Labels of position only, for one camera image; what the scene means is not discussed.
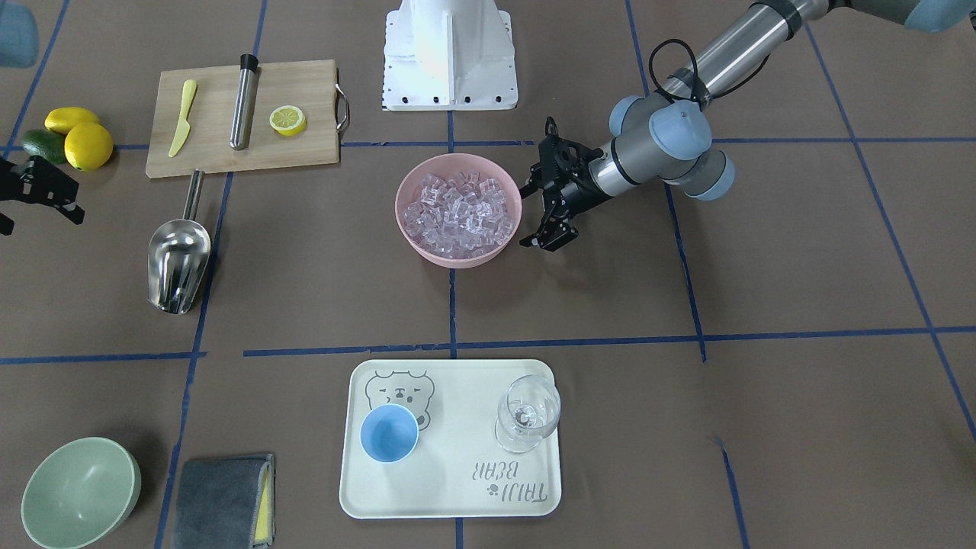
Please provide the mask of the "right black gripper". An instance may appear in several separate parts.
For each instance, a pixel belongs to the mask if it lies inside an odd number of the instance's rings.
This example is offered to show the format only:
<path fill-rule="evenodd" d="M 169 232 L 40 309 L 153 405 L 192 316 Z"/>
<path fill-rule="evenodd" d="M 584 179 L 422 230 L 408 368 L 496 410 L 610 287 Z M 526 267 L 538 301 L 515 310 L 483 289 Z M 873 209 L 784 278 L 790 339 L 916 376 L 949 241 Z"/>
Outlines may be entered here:
<path fill-rule="evenodd" d="M 39 156 L 15 164 L 1 160 L 1 201 L 17 201 L 52 207 L 74 225 L 84 222 L 86 212 L 76 202 L 79 184 Z"/>

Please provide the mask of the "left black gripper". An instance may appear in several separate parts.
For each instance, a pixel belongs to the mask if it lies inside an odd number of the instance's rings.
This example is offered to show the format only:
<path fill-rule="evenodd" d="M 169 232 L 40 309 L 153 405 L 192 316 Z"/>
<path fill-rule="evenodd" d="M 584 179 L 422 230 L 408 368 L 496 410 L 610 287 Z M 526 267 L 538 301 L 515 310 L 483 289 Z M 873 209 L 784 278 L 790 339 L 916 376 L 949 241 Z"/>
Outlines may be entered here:
<path fill-rule="evenodd" d="M 554 118 L 546 118 L 538 166 L 518 189 L 522 201 L 541 191 L 544 212 L 536 232 L 520 239 L 520 246 L 554 252 L 579 236 L 573 217 L 611 199 L 590 170 L 590 163 L 605 157 L 600 147 L 562 138 Z"/>

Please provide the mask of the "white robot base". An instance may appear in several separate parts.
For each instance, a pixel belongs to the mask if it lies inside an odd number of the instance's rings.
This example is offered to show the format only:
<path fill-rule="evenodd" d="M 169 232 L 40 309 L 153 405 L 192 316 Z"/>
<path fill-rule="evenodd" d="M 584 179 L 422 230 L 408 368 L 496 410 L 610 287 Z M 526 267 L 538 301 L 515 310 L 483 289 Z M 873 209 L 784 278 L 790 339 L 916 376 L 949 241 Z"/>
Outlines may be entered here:
<path fill-rule="evenodd" d="M 402 1 L 384 22 L 385 111 L 519 104 L 512 19 L 494 1 Z"/>

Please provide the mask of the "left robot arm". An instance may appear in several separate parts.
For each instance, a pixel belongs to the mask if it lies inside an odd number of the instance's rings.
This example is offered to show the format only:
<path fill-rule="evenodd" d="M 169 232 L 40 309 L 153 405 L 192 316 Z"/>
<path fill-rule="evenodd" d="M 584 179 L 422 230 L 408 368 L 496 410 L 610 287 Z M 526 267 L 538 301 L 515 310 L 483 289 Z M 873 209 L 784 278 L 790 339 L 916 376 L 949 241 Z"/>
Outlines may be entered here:
<path fill-rule="evenodd" d="M 522 198 L 541 192 L 541 221 L 520 246 L 554 252 L 578 236 L 573 220 L 638 185 L 660 180 L 697 201 L 714 201 L 734 184 L 736 168 L 712 145 L 705 109 L 739 89 L 764 67 L 778 45 L 803 25 L 847 8 L 937 34 L 963 21 L 972 1 L 754 1 L 704 52 L 655 82 L 644 97 L 615 104 L 612 138 L 588 147 L 559 135 L 546 120 L 539 161 L 523 184 Z"/>

